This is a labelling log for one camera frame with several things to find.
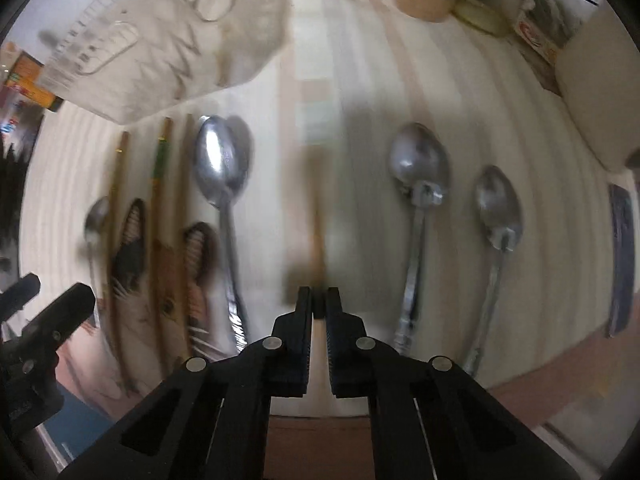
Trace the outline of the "steel spoon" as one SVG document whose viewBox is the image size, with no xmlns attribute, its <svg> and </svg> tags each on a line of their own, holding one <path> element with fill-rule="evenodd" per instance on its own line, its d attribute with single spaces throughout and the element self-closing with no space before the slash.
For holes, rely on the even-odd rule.
<svg viewBox="0 0 640 480">
<path fill-rule="evenodd" d="M 99 299 L 99 280 L 96 278 L 94 256 L 101 245 L 102 232 L 107 215 L 110 212 L 110 201 L 107 196 L 100 197 L 89 209 L 84 223 L 84 240 L 87 246 L 87 258 L 91 287 L 96 299 Z"/>
<path fill-rule="evenodd" d="M 399 354 L 408 356 L 420 315 L 427 214 L 440 206 L 449 192 L 450 163 L 435 133 L 420 122 L 410 122 L 393 140 L 388 168 L 413 210 L 405 286 L 393 343 Z"/>
<path fill-rule="evenodd" d="M 497 166 L 487 166 L 476 180 L 474 200 L 489 247 L 488 282 L 480 308 L 472 344 L 466 352 L 463 369 L 475 378 L 480 370 L 492 319 L 497 309 L 506 258 L 518 247 L 523 231 L 523 214 L 518 193 Z"/>
<path fill-rule="evenodd" d="M 250 138 L 233 128 L 227 119 L 209 115 L 198 120 L 192 150 L 193 175 L 206 202 L 218 211 L 224 294 L 237 352 L 248 345 L 250 334 L 240 292 L 232 208 L 245 188 L 251 162 Z"/>
</svg>

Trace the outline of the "wooden chopstick green band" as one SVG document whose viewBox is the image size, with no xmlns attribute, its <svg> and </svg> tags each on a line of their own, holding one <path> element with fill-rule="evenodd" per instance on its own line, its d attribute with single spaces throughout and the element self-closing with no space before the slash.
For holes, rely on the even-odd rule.
<svg viewBox="0 0 640 480">
<path fill-rule="evenodd" d="M 153 315 L 155 344 L 160 360 L 160 374 L 165 378 L 168 374 L 166 363 L 166 344 L 163 336 L 163 322 L 160 314 L 160 258 L 162 243 L 160 242 L 160 224 L 162 223 L 164 174 L 167 166 L 169 144 L 174 122 L 165 117 L 160 125 L 156 153 L 151 177 L 151 195 L 149 206 L 149 271 L 150 271 L 150 306 Z"/>
</svg>

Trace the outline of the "blue kitchen cabinet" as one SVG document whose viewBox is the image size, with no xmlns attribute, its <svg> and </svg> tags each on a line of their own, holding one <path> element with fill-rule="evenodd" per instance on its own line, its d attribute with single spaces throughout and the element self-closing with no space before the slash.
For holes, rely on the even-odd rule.
<svg viewBox="0 0 640 480">
<path fill-rule="evenodd" d="M 113 426 L 100 408 L 85 404 L 59 382 L 56 384 L 62 394 L 62 408 L 44 423 L 49 436 L 63 456 L 71 462 Z"/>
</svg>

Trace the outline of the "blue smartphone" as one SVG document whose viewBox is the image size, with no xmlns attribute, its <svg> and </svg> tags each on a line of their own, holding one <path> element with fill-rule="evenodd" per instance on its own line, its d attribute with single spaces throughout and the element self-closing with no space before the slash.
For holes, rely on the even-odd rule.
<svg viewBox="0 0 640 480">
<path fill-rule="evenodd" d="M 616 184 L 608 186 L 613 228 L 612 297 L 610 315 L 606 324 L 606 336 L 616 337 L 626 330 L 634 302 L 634 215 L 631 196 L 627 190 Z"/>
</svg>

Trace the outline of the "dark soy sauce bottle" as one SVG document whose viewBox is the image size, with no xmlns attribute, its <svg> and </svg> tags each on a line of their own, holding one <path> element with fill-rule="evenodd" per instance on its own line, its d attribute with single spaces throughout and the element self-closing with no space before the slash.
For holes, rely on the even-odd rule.
<svg viewBox="0 0 640 480">
<path fill-rule="evenodd" d="M 7 41 L 1 47 L 1 82 L 37 105 L 57 112 L 63 100 L 42 88 L 37 80 L 43 65 L 26 51 Z"/>
</svg>

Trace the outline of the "clear plastic organizer basket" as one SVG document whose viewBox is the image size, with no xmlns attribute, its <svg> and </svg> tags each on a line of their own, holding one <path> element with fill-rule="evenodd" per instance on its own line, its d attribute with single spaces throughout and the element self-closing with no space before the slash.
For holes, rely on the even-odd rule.
<svg viewBox="0 0 640 480">
<path fill-rule="evenodd" d="M 288 0 L 93 0 L 38 84 L 127 125 L 253 79 L 280 49 Z"/>
</svg>

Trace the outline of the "small seasoning box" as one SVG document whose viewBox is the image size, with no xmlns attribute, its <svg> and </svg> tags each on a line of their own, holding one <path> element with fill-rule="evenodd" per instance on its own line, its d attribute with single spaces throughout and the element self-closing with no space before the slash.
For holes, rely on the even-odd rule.
<svg viewBox="0 0 640 480">
<path fill-rule="evenodd" d="M 549 65 L 555 66 L 560 48 L 524 13 L 518 16 L 514 25 L 514 32 Z"/>
</svg>

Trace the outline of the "glass oil bottle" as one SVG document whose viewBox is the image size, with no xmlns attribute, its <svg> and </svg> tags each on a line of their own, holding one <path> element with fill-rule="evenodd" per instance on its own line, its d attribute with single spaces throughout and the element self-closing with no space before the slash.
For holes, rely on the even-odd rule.
<svg viewBox="0 0 640 480">
<path fill-rule="evenodd" d="M 452 14 L 491 36 L 510 35 L 522 12 L 533 10 L 534 0 L 457 0 Z"/>
</svg>

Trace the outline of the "cream electric kettle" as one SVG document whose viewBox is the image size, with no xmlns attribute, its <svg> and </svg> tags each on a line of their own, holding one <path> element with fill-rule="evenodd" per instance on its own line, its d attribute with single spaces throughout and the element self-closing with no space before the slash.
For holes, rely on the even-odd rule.
<svg viewBox="0 0 640 480">
<path fill-rule="evenodd" d="M 562 47 L 555 78 L 597 160 L 611 172 L 626 169 L 639 151 L 639 49 L 607 2 Z"/>
</svg>

